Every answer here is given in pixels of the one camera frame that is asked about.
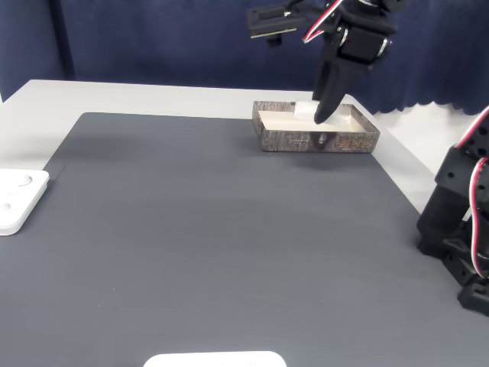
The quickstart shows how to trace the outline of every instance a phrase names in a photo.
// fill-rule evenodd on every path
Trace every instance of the white block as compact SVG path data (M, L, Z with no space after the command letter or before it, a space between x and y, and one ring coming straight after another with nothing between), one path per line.
M45 171L0 170L0 235L22 227L49 181Z
M160 354L144 367L287 367L274 352Z

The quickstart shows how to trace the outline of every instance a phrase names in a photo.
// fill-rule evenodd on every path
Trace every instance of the red and white cable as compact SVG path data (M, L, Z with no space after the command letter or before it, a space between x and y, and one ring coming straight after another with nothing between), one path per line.
M322 30L318 31L318 27L336 10L338 6L340 6L343 1L344 0L334 0L331 6L327 5L328 9L323 15L321 15L321 18L318 19L318 21L311 27L311 29L308 30L308 32L304 36L303 42L305 44L309 43L311 40L324 33L324 31Z
M467 131L463 134L460 141L457 143L455 147L457 149L461 148L462 145L465 144L467 140L471 137L471 135L475 132L475 130L477 130L481 122L484 121L484 119L488 116L489 116L489 106L484 111L482 111L482 113L474 120L474 122L471 123L471 125L468 127Z
M475 165L474 170L471 175L471 182L469 184L468 189L468 202L470 203L471 211L472 211L472 240L471 240L471 258L472 264L474 264L474 269L477 274L479 274L482 278L484 277L482 274L482 270L479 268L477 256L478 256L478 235L479 235L479 217L477 212L477 200L475 198L475 193L478 189L478 179L479 174L481 173L484 165L487 163L489 158L481 158L479 162Z

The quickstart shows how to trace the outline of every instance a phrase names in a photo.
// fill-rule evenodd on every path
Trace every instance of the black robotic arm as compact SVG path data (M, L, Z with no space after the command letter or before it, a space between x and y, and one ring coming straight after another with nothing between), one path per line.
M345 96L351 81L370 71L392 44L396 28L387 13L400 11L406 0L326 0L318 8L303 0L248 12L252 38L265 37L271 47L281 44L282 34L309 28L305 44L322 38L319 75L313 99L319 101L314 120L323 123Z

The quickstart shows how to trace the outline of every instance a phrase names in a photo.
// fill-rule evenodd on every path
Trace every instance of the dark gray mat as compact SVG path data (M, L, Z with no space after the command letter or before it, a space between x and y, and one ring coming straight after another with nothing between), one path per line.
M487 364L487 319L417 252L418 215L370 155L263 153L244 120L87 114L47 170L0 239L1 366Z

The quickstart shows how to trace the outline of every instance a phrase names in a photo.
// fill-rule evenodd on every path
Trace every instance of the blue backdrop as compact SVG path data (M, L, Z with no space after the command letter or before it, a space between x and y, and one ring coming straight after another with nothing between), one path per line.
M311 90L320 39L293 32L270 50L248 36L246 10L278 2L2 0L0 93L30 79ZM390 55L351 93L371 112L432 101L480 112L488 15L487 0L409 0Z

